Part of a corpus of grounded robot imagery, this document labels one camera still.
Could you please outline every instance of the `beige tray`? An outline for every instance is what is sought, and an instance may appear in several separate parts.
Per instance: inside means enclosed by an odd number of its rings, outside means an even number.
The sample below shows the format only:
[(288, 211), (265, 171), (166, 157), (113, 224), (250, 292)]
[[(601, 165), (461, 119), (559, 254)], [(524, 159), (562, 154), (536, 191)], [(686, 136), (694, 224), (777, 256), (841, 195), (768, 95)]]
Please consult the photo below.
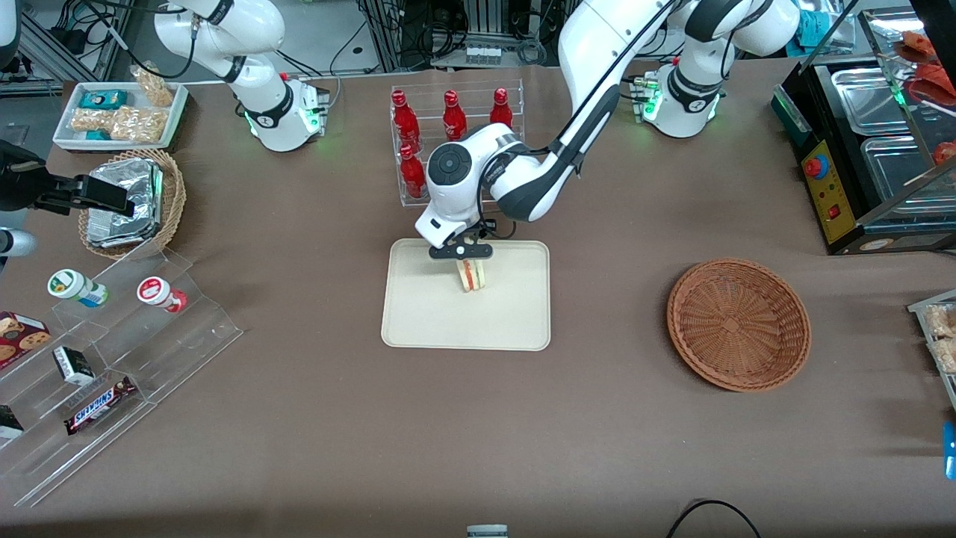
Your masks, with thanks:
[(540, 351), (551, 341), (551, 270), (538, 241), (489, 241), (488, 286), (465, 293), (454, 260), (399, 239), (388, 260), (381, 338), (391, 347)]

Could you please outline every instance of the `cable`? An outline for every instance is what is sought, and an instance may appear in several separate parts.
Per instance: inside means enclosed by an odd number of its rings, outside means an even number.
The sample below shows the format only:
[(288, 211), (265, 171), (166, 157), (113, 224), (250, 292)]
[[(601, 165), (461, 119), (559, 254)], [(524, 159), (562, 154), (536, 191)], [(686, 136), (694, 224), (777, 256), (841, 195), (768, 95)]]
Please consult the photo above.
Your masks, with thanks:
[(761, 538), (760, 532), (757, 530), (757, 527), (755, 527), (755, 526), (753, 525), (753, 522), (750, 520), (750, 518), (747, 517), (747, 514), (745, 514), (744, 512), (740, 511), (740, 508), (734, 506), (733, 504), (725, 503), (725, 502), (723, 502), (723, 501), (717, 501), (716, 499), (709, 499), (709, 500), (706, 500), (706, 501), (700, 501), (700, 502), (698, 502), (698, 503), (695, 503), (695, 504), (692, 505), (691, 507), (689, 507), (687, 510), (684, 510), (684, 513), (682, 513), (681, 516), (680, 516), (679, 518), (677, 518), (677, 521), (674, 522), (674, 525), (671, 526), (670, 530), (667, 532), (667, 538), (673, 538), (674, 533), (677, 532), (677, 527), (680, 527), (680, 526), (681, 526), (681, 523), (684, 522), (684, 518), (686, 518), (688, 515), (690, 515), (690, 512), (693, 512), (693, 511), (696, 510), (697, 508), (700, 508), (701, 506), (704, 506), (704, 505), (706, 505), (706, 504), (719, 504), (720, 506), (726, 506), (727, 508), (730, 508), (730, 509), (733, 510), (734, 512), (737, 512), (737, 515), (739, 515), (740, 517), (742, 517), (742, 518), (744, 519), (744, 521), (747, 522), (747, 525), (750, 526), (750, 530), (753, 531), (753, 535), (756, 536), (757, 538)]
[[(649, 46), (651, 45), (651, 43), (654, 42), (654, 39), (651, 39), (651, 42), (650, 42), (650, 43), (647, 43), (647, 44), (644, 45), (644, 46), (645, 46), (645, 47), (649, 47)], [(657, 47), (655, 47), (653, 51), (651, 51), (651, 52), (649, 52), (649, 53), (638, 54), (638, 55), (635, 55), (634, 57), (651, 57), (651, 56), (653, 56), (655, 53), (657, 53), (657, 52), (661, 49), (661, 47), (663, 47), (663, 44), (666, 43), (666, 42), (667, 42), (667, 31), (664, 31), (664, 33), (663, 33), (663, 39), (661, 40), (661, 43), (660, 43)]]
[(730, 31), (730, 36), (727, 38), (727, 47), (724, 47), (724, 55), (720, 58), (720, 76), (724, 80), (730, 79), (730, 73), (724, 73), (724, 66), (727, 64), (727, 54), (730, 52), (730, 41), (733, 40), (733, 34), (737, 32), (736, 30)]
[(330, 73), (330, 74), (334, 75), (334, 74), (336, 73), (336, 70), (334, 69), (334, 67), (335, 67), (335, 65), (336, 65), (336, 60), (338, 59), (339, 55), (342, 54), (342, 52), (345, 50), (345, 47), (348, 47), (348, 46), (349, 46), (349, 43), (351, 43), (353, 40), (355, 40), (356, 37), (359, 36), (359, 33), (360, 33), (362, 30), (364, 30), (366, 26), (368, 26), (368, 21), (367, 21), (367, 20), (361, 23), (361, 26), (359, 26), (359, 27), (358, 27), (358, 30), (356, 30), (356, 32), (355, 32), (354, 34), (352, 34), (352, 37), (349, 37), (349, 40), (346, 41), (344, 45), (342, 45), (342, 48), (341, 48), (341, 49), (338, 49), (338, 52), (336, 53), (336, 55), (335, 55), (335, 56), (332, 56), (332, 61), (329, 62), (329, 73)]
[(83, 2), (84, 4), (87, 2), (96, 2), (97, 4), (101, 4), (103, 6), (110, 6), (112, 8), (120, 8), (121, 10), (127, 10), (127, 11), (140, 11), (143, 13), (174, 14), (174, 13), (185, 13), (188, 11), (185, 8), (179, 8), (178, 10), (167, 11), (163, 9), (162, 6), (160, 6), (160, 9), (158, 10), (151, 10), (149, 8), (140, 8), (137, 6), (127, 6), (125, 4), (118, 4), (116, 2), (110, 2), (109, 0), (80, 0), (80, 2)]
[(197, 35), (199, 34), (199, 21), (198, 21), (198, 18), (199, 18), (199, 17), (198, 17), (198, 15), (195, 15), (195, 14), (194, 14), (193, 17), (192, 17), (192, 33), (191, 33), (191, 36), (190, 36), (190, 39), (189, 39), (189, 57), (185, 60), (185, 65), (183, 66), (183, 69), (181, 69), (180, 72), (177, 73), (176, 75), (164, 75), (164, 74), (162, 74), (162, 73), (157, 73), (156, 71), (153, 71), (153, 70), (150, 69), (149, 67), (146, 67), (146, 66), (140, 61), (140, 59), (137, 58), (136, 55), (133, 54), (133, 51), (129, 50), (129, 45), (127, 45), (127, 44), (122, 40), (122, 37), (120, 37), (120, 34), (117, 33), (116, 29), (113, 28), (112, 25), (110, 25), (110, 22), (109, 22), (109, 20), (106, 18), (106, 15), (103, 14), (103, 13), (101, 13), (101, 12), (99, 12), (99, 10), (97, 10), (96, 8), (94, 8), (94, 7), (93, 7), (93, 4), (90, 3), (90, 2), (102, 2), (102, 0), (79, 0), (79, 1), (82, 2), (82, 3), (84, 3), (84, 4), (86, 4), (86, 7), (87, 7), (90, 11), (92, 11), (93, 13), (95, 13), (95, 14), (97, 15), (97, 18), (99, 18), (99, 20), (102, 21), (102, 23), (103, 23), (104, 25), (106, 25), (106, 30), (117, 40), (117, 43), (119, 43), (119, 45), (121, 46), (121, 48), (122, 48), (124, 51), (126, 51), (126, 53), (129, 55), (129, 57), (132, 58), (133, 62), (136, 63), (137, 65), (139, 65), (139, 66), (143, 69), (143, 71), (145, 71), (146, 73), (149, 73), (150, 75), (155, 75), (155, 76), (160, 77), (160, 78), (179, 78), (179, 77), (181, 77), (182, 75), (184, 75), (185, 72), (186, 72), (186, 70), (189, 69), (189, 66), (192, 65), (192, 57), (193, 57), (193, 55), (196, 53), (196, 37), (197, 37)]
[(322, 72), (321, 72), (321, 71), (317, 70), (315, 67), (309, 65), (308, 63), (306, 63), (306, 62), (304, 62), (304, 61), (295, 59), (294, 57), (292, 57), (292, 56), (290, 56), (290, 55), (287, 55), (286, 53), (283, 53), (282, 51), (275, 51), (275, 53), (278, 54), (279, 56), (281, 56), (282, 59), (284, 59), (284, 60), (288, 61), (289, 63), (291, 63), (291, 64), (293, 65), (293, 67), (297, 67), (297, 68), (301, 69), (301, 70), (302, 70), (302, 73), (305, 73), (306, 75), (309, 75), (309, 72), (311, 71), (311, 72), (313, 72), (317, 77), (324, 77), (324, 75), (322, 75)]

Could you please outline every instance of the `small box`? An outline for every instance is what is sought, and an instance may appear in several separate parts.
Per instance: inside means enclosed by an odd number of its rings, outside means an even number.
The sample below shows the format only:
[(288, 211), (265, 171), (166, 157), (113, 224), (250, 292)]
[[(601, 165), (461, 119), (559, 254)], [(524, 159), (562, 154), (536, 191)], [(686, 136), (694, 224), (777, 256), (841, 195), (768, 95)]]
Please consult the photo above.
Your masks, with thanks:
[(54, 359), (56, 359), (56, 368), (60, 370), (60, 376), (67, 383), (82, 387), (97, 378), (83, 353), (75, 349), (57, 347), (54, 349)]
[(43, 322), (0, 311), (0, 370), (50, 340)]
[(23, 426), (16, 421), (10, 406), (0, 405), (0, 437), (16, 439), (23, 435)]

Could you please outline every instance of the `red bottle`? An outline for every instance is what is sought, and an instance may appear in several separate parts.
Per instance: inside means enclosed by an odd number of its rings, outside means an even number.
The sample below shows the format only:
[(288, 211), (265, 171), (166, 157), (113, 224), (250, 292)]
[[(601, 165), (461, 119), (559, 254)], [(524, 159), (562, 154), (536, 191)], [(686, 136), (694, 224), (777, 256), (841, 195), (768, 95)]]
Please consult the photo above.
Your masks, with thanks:
[(395, 125), (399, 128), (399, 138), (402, 144), (411, 145), (417, 154), (422, 150), (422, 130), (419, 129), (418, 117), (408, 106), (408, 98), (402, 90), (392, 92), (392, 103), (395, 105)]
[(514, 114), (511, 113), (511, 107), (508, 106), (508, 90), (498, 88), (494, 91), (494, 108), (491, 109), (491, 122), (504, 123), (511, 128), (511, 120)]
[(402, 144), (402, 180), (405, 189), (412, 198), (422, 198), (428, 193), (424, 182), (424, 167), (422, 161), (415, 156), (411, 144)]
[(458, 142), (465, 136), (468, 130), (468, 120), (465, 117), (465, 111), (458, 104), (458, 92), (448, 90), (445, 92), (445, 135), (449, 142)]

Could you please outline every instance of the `snickers bar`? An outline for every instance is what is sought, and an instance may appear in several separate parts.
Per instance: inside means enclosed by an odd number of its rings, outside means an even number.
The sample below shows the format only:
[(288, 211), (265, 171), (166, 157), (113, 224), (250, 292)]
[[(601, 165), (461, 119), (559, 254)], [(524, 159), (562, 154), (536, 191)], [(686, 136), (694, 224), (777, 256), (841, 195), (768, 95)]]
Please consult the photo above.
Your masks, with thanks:
[(130, 382), (129, 377), (123, 377), (122, 381), (110, 387), (109, 391), (104, 392), (97, 399), (90, 402), (90, 405), (79, 410), (76, 415), (64, 420), (63, 424), (66, 426), (66, 434), (71, 436), (82, 430), (94, 420), (106, 415), (106, 412), (120, 403), (120, 400), (124, 397), (136, 391), (137, 388)]

